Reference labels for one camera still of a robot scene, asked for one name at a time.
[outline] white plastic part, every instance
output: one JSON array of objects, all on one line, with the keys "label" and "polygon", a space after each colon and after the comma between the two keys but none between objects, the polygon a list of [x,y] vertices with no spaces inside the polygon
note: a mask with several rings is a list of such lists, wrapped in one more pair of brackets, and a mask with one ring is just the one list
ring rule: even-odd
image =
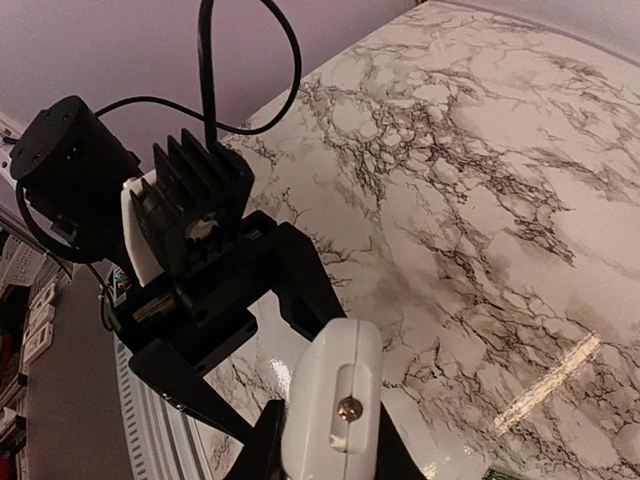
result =
[{"label": "white plastic part", "polygon": [[49,284],[45,288],[43,288],[40,293],[38,293],[38,295],[33,299],[29,308],[34,311],[40,310],[45,305],[53,302],[53,300],[56,298],[56,289],[57,287],[55,279],[51,280],[51,282],[49,282]]},{"label": "white plastic part", "polygon": [[2,249],[0,283],[30,287],[46,258],[11,235]]},{"label": "white plastic part", "polygon": [[[142,178],[144,178],[149,185],[156,183],[155,169],[148,172]],[[144,287],[154,278],[158,277],[163,270],[142,235],[140,224],[133,210],[131,192],[136,194],[142,193],[142,181],[140,178],[125,182],[122,192],[120,193],[120,205],[122,207],[124,244],[127,247],[127,253],[133,264],[133,270],[136,272],[138,281],[140,285]]]},{"label": "white plastic part", "polygon": [[28,367],[36,358],[51,346],[53,324],[47,323],[27,340],[22,350],[22,365]]},{"label": "white plastic part", "polygon": [[[291,381],[282,465],[292,480],[371,480],[380,424],[382,340],[370,322],[336,319],[313,341]],[[362,415],[349,423],[340,401]]]},{"label": "white plastic part", "polygon": [[38,310],[32,310],[29,312],[29,320],[27,328],[24,330],[24,340],[27,341],[31,337],[31,334],[40,328],[43,323],[50,323],[56,315],[56,309],[52,305],[46,304],[40,307]]}]

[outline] white plastic housing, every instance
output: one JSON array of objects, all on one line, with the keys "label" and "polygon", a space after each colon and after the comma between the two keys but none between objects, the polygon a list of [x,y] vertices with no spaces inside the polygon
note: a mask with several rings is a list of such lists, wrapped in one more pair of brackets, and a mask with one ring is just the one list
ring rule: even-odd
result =
[{"label": "white plastic housing", "polygon": [[[144,178],[149,185],[155,184],[155,169],[148,172],[142,178]],[[138,281],[140,282],[140,285],[144,287],[154,278],[158,277],[163,270],[142,235],[140,224],[138,223],[136,213],[133,210],[131,192],[136,194],[142,193],[142,182],[139,178],[133,181],[127,181],[123,185],[122,192],[120,193],[120,206],[122,208],[124,244],[127,247],[127,253],[129,254],[129,258],[133,264],[133,270],[136,272]]]},{"label": "white plastic housing", "polygon": [[[370,322],[336,319],[311,343],[291,381],[282,464],[292,480],[371,480],[380,422],[382,340]],[[348,423],[340,400],[362,416]]]}]

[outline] metal screw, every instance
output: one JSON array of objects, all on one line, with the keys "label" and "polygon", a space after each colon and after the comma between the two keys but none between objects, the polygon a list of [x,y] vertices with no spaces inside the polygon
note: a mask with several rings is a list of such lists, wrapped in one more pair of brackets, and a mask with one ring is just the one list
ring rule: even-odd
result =
[{"label": "metal screw", "polygon": [[362,416],[362,410],[362,403],[353,397],[346,397],[338,402],[338,416],[346,422],[355,422]]}]

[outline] white plastic block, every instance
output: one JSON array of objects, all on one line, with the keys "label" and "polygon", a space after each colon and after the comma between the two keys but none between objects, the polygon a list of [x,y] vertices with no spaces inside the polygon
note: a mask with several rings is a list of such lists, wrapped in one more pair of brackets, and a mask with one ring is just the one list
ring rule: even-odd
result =
[{"label": "white plastic block", "polygon": [[29,312],[29,320],[27,324],[27,328],[24,330],[24,339],[25,341],[29,340],[32,332],[35,332],[40,328],[40,325],[43,323],[49,323],[56,315],[56,309],[52,305],[44,305],[40,307],[38,310],[32,310]]},{"label": "white plastic block", "polygon": [[[380,424],[382,340],[370,322],[332,320],[302,356],[291,381],[282,465],[292,480],[372,480]],[[353,397],[362,414],[338,415]]]},{"label": "white plastic block", "polygon": [[38,358],[42,353],[51,346],[53,341],[53,324],[47,323],[43,325],[34,335],[25,343],[22,351],[22,365],[28,367],[31,362]]}]

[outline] black cable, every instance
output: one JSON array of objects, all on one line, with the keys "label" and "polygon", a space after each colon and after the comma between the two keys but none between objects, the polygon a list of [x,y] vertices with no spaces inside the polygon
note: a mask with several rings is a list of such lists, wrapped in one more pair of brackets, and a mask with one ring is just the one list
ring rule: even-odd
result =
[{"label": "black cable", "polygon": [[216,151],[218,130],[216,118],[216,94],[213,84],[213,49],[211,46],[211,20],[213,0],[200,2],[198,13],[198,66],[200,68],[200,93],[204,115],[204,142],[209,152]]},{"label": "black cable", "polygon": [[71,272],[69,271],[69,269],[67,267],[64,266],[64,264],[62,263],[60,258],[58,258],[57,255],[54,255],[51,252],[46,252],[46,255],[47,255],[47,257],[49,257],[51,260],[53,260],[54,262],[56,262],[58,264],[58,266],[62,269],[62,271],[67,275],[67,277],[69,277],[69,280],[73,280],[73,277],[71,276]]},{"label": "black cable", "polygon": [[224,130],[226,132],[235,133],[238,135],[258,135],[260,133],[264,133],[267,130],[273,128],[282,118],[287,114],[293,102],[296,99],[298,91],[300,90],[300,83],[302,81],[302,52],[300,50],[300,44],[298,43],[298,39],[296,37],[295,32],[293,31],[293,27],[287,20],[287,17],[282,13],[282,11],[278,8],[278,6],[273,3],[272,0],[261,0],[262,3],[269,9],[269,11],[276,17],[280,26],[284,30],[287,35],[287,39],[291,45],[291,50],[293,52],[293,83],[291,85],[291,91],[289,92],[289,96],[285,101],[284,105],[280,109],[280,111],[267,123],[260,127],[244,129],[239,127],[233,127],[231,125],[226,125],[222,122],[218,122],[215,118],[215,92],[214,92],[214,82],[213,82],[213,56],[212,47],[211,47],[211,13],[213,10],[213,1],[212,0],[204,0],[201,5],[200,16],[198,21],[199,26],[199,39],[198,39],[198,53],[200,59],[200,89],[203,97],[203,107],[204,101],[206,98],[207,109],[203,108],[204,115],[196,112],[184,105],[180,105],[179,103],[173,102],[171,100],[167,100],[160,97],[154,96],[135,96],[128,97],[122,100],[118,100],[106,107],[101,108],[96,111],[96,116],[100,117],[102,115],[106,115],[109,112],[112,112],[120,107],[124,107],[127,105],[132,105],[134,103],[155,103],[158,105],[163,105],[165,107],[173,108],[179,112],[184,113],[185,115],[189,115],[201,122],[205,122],[205,138],[206,138],[206,121],[207,115],[211,115],[211,118],[215,121],[215,126],[220,130]]},{"label": "black cable", "polygon": [[24,186],[22,184],[22,180],[18,180],[16,182],[16,203],[18,204],[18,210],[20,210],[20,215],[22,215],[22,219],[27,225],[27,228],[45,250],[49,250],[54,255],[64,258],[72,263],[93,263],[104,258],[104,248],[79,250],[58,242],[42,230],[31,216],[29,207],[27,207],[24,199]]},{"label": "black cable", "polygon": [[179,103],[172,102],[171,100],[166,100],[160,97],[153,97],[149,95],[139,95],[137,97],[129,97],[123,98],[122,100],[118,100],[117,102],[113,102],[106,107],[101,108],[96,112],[96,117],[101,117],[102,115],[106,115],[109,112],[112,112],[120,107],[125,107],[127,105],[131,105],[134,103],[157,103],[158,105],[164,105],[165,107],[173,108],[174,110],[178,110],[190,117],[193,117],[201,122],[204,122],[204,116],[201,113],[196,112],[195,110],[191,110]]},{"label": "black cable", "polygon": [[109,323],[107,322],[107,319],[104,316],[104,299],[105,297],[107,298],[107,300],[109,301],[109,306],[111,307],[111,311],[113,311],[115,310],[115,302],[113,301],[113,295],[111,295],[111,290],[109,289],[109,286],[102,279],[102,277],[100,276],[98,271],[95,269],[95,267],[90,263],[87,263],[87,268],[96,278],[98,283],[102,286],[102,294],[100,295],[100,319],[102,321],[102,326],[105,328],[105,330],[112,332],[113,328],[111,327],[111,325],[109,325]]}]

